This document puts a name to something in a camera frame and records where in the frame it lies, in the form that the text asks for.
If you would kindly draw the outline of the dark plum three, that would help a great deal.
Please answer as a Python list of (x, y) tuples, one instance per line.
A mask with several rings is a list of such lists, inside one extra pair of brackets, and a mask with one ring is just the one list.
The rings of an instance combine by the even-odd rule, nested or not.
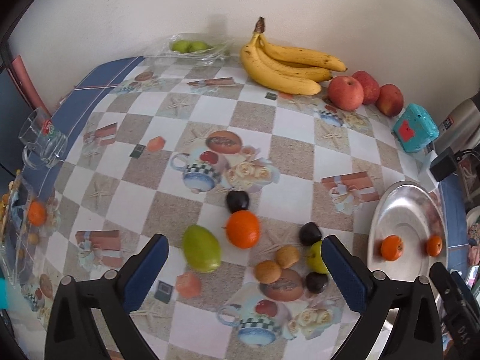
[(327, 274), (312, 271), (306, 275), (304, 282), (307, 291), (319, 294), (326, 290), (329, 279)]

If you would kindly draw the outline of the orange tangerine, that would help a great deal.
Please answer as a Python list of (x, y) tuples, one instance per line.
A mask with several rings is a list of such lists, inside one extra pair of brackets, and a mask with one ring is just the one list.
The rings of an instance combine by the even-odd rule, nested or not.
[(425, 243), (425, 251), (431, 257), (438, 257), (443, 249), (443, 239), (441, 236), (432, 235)]
[(401, 257), (404, 251), (404, 242), (401, 237), (397, 235), (390, 235), (386, 237), (381, 244), (380, 253), (385, 261), (396, 261)]
[(224, 229), (229, 242), (239, 249), (252, 248), (260, 238), (260, 222), (250, 211), (232, 213)]

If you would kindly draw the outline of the green mango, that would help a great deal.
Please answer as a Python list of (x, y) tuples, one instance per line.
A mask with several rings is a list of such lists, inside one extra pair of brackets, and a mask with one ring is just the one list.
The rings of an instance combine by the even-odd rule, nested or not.
[(206, 228), (190, 225), (182, 236), (182, 250), (188, 265), (197, 272), (211, 273), (221, 265), (221, 246)]

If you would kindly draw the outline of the dark plum two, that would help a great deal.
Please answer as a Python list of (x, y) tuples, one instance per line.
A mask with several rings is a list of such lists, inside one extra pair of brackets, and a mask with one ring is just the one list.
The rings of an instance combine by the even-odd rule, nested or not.
[(322, 240), (322, 232), (314, 222), (308, 222), (298, 231), (299, 242), (304, 246), (312, 246)]

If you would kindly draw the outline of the brown round fruit two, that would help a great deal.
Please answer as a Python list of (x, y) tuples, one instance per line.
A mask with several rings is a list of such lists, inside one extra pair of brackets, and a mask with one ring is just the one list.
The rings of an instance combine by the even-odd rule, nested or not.
[(284, 245), (276, 251), (275, 260), (282, 269), (288, 269), (300, 260), (300, 252), (293, 245)]

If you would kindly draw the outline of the brown round fruit one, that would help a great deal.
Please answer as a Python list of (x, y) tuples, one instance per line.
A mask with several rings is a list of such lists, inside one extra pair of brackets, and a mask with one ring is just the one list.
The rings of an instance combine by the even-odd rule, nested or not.
[(281, 266), (272, 260), (259, 262), (255, 266), (255, 278), (262, 284), (271, 284), (281, 277)]

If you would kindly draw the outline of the dark plum one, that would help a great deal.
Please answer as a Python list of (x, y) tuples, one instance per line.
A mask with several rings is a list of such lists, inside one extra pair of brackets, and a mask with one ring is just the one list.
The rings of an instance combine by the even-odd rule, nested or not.
[(226, 205), (231, 214), (238, 211), (247, 211), (250, 205), (250, 197), (242, 190), (231, 190), (226, 195)]

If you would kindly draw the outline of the clear bag green fruits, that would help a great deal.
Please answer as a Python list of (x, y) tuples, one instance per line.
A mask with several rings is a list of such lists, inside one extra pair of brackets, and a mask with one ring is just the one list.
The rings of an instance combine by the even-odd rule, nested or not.
[(161, 38), (145, 48), (152, 59), (186, 59), (209, 65), (230, 56), (233, 39), (207, 33), (177, 33)]

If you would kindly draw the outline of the large steel bowl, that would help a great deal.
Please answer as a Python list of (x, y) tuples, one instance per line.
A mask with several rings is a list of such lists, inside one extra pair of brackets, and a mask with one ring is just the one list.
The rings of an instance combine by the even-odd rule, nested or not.
[[(403, 253), (393, 262), (385, 260), (380, 252), (382, 241), (391, 235), (403, 241)], [(436, 257), (426, 252), (426, 242), (433, 235), (442, 239), (442, 250)], [(373, 214), (366, 261), (372, 272), (383, 271), (397, 281), (414, 281), (419, 275), (429, 275), (434, 263), (448, 264), (443, 217), (422, 186), (399, 181), (382, 195)]]

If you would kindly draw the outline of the checkered printed tablecloth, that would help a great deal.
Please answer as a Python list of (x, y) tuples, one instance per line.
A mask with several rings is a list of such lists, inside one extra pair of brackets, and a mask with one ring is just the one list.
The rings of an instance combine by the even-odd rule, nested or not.
[[(322, 97), (292, 97), (252, 82), (236, 58), (204, 66), (191, 60), (130, 58), (94, 69), (55, 111), (68, 137), (64, 163), (26, 171), (54, 204), (55, 226), (42, 235), (23, 299), (10, 310), (19, 344), (41, 359), (52, 295), (64, 275), (99, 278), (106, 259), (85, 245), (84, 231), (118, 232), (124, 258), (155, 233), (168, 238), (168, 261), (133, 321), (161, 359), (328, 359), (357, 320), (335, 286), (283, 303), (285, 333), (263, 348), (240, 339), (218, 311), (261, 299), (253, 270), (278, 248), (297, 245), (299, 228), (316, 223), (353, 254), (367, 252), (382, 194), (416, 180), (422, 153), (407, 154), (394, 120), (373, 106), (339, 111)], [(366, 174), (365, 187), (348, 174)], [(259, 241), (232, 245), (226, 195), (248, 193)], [(182, 250), (190, 225), (219, 241), (221, 264), (192, 269)]]

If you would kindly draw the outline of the black power adapter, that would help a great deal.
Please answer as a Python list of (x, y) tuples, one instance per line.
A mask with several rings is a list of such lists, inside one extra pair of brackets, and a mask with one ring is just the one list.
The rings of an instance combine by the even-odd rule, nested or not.
[(456, 173), (458, 168), (458, 154), (448, 147), (438, 155), (430, 165), (430, 173), (437, 182), (448, 178)]

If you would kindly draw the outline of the clear glass mug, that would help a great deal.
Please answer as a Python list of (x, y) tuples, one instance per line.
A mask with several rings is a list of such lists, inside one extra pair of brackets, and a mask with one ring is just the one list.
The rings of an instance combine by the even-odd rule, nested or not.
[(24, 165), (31, 169), (55, 167), (63, 161), (68, 145), (68, 137), (55, 127), (49, 115), (40, 107), (24, 121), (19, 140), (24, 145)]

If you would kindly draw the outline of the steel thermos flask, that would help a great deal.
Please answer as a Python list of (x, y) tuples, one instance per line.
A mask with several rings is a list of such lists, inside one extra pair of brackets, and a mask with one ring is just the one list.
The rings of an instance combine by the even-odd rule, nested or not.
[(434, 141), (435, 151), (441, 154), (451, 149), (455, 154), (473, 150), (479, 145), (480, 97), (476, 93), (460, 103), (438, 126), (439, 137)]

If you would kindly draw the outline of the pale red apple front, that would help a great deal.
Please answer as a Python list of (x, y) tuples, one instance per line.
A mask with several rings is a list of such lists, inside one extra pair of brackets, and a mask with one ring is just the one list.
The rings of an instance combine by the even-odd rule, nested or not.
[(329, 83), (328, 98), (343, 111), (356, 110), (364, 100), (360, 82), (351, 76), (337, 76)]

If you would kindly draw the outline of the yellow banana bunch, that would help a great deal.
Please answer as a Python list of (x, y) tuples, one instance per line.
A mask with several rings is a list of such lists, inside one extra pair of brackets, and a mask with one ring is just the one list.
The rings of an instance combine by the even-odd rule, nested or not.
[(278, 92), (312, 96), (333, 72), (346, 72), (339, 58), (293, 46), (272, 44), (264, 35), (265, 20), (258, 18), (250, 41), (240, 50), (240, 61), (247, 75), (257, 84)]

